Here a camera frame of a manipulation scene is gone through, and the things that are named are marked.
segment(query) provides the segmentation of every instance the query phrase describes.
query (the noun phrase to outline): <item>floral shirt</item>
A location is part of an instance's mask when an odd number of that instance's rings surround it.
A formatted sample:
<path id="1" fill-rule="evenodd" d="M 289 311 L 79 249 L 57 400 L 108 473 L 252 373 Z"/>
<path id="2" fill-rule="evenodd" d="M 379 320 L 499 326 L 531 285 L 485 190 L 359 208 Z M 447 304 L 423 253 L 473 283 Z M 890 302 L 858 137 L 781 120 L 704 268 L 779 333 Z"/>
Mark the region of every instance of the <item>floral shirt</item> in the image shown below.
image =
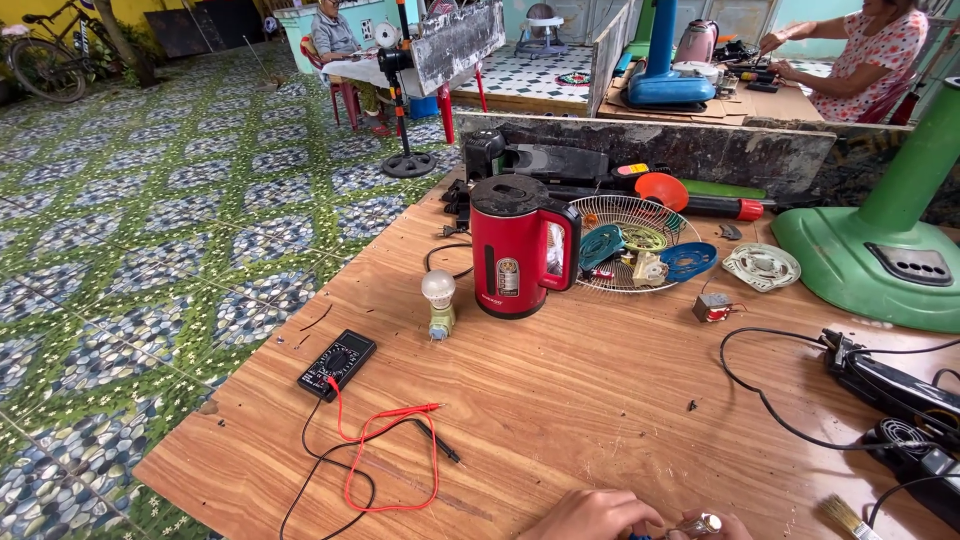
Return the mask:
<path id="1" fill-rule="evenodd" d="M 883 97 L 897 83 L 920 53 L 926 39 L 926 16 L 918 11 L 905 14 L 873 36 L 864 36 L 873 17 L 853 12 L 844 17 L 844 29 L 850 38 L 843 54 L 833 64 L 830 77 L 850 77 L 861 63 L 886 67 L 890 73 L 852 98 L 835 98 L 819 92 L 810 94 L 810 101 L 825 120 L 855 122 L 873 102 Z"/>

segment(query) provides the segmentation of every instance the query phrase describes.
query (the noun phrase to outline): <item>bicycle wheel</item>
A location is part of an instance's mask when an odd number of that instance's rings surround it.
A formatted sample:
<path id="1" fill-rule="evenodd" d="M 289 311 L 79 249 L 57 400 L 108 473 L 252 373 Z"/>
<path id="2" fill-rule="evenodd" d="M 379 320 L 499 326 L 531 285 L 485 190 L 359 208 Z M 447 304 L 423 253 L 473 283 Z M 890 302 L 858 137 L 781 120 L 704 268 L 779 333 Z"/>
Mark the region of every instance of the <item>bicycle wheel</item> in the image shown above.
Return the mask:
<path id="1" fill-rule="evenodd" d="M 25 37 L 7 53 L 13 75 L 34 94 L 59 103 L 84 97 L 86 77 L 80 61 L 44 39 Z"/>

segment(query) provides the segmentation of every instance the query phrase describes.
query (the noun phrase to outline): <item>white rice cooker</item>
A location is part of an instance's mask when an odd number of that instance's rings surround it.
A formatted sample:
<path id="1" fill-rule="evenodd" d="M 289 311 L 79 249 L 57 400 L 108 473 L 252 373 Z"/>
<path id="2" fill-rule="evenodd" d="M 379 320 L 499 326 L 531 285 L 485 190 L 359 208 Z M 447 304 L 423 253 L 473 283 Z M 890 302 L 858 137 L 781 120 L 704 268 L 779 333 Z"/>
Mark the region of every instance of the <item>white rice cooker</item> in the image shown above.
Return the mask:
<path id="1" fill-rule="evenodd" d="M 681 77 L 702 75 L 710 81 L 711 85 L 716 85 L 722 74 L 716 66 L 705 61 L 678 61 L 673 64 L 673 69 L 679 71 Z"/>

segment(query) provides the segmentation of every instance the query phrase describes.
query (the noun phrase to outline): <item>paintbrush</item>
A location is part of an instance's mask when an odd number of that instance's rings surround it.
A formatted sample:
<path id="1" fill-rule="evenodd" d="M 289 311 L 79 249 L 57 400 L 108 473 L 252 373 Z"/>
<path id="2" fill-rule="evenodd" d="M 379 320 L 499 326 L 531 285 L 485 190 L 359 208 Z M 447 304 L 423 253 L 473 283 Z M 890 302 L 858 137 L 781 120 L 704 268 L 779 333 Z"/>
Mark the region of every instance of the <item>paintbrush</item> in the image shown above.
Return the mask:
<path id="1" fill-rule="evenodd" d="M 833 521 L 840 524 L 845 531 L 849 532 L 853 538 L 858 540 L 880 540 L 880 537 L 867 524 L 863 523 L 860 516 L 856 515 L 853 508 L 845 503 L 836 493 L 820 501 L 820 508 L 827 513 Z"/>

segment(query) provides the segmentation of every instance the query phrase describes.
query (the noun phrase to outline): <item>green fan base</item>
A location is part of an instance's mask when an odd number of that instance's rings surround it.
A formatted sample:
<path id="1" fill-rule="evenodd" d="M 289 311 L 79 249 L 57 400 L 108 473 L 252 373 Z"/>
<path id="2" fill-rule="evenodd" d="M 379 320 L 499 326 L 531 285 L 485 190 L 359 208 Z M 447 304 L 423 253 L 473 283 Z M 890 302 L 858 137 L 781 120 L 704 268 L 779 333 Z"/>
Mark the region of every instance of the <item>green fan base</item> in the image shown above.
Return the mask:
<path id="1" fill-rule="evenodd" d="M 960 248 L 922 222 L 906 232 L 879 231 L 857 210 L 792 209 L 774 220 L 777 242 L 800 263 L 804 285 L 830 304 L 870 319 L 960 333 Z M 900 280 L 883 269 L 864 242 L 936 250 L 954 273 L 954 282 L 928 286 Z"/>

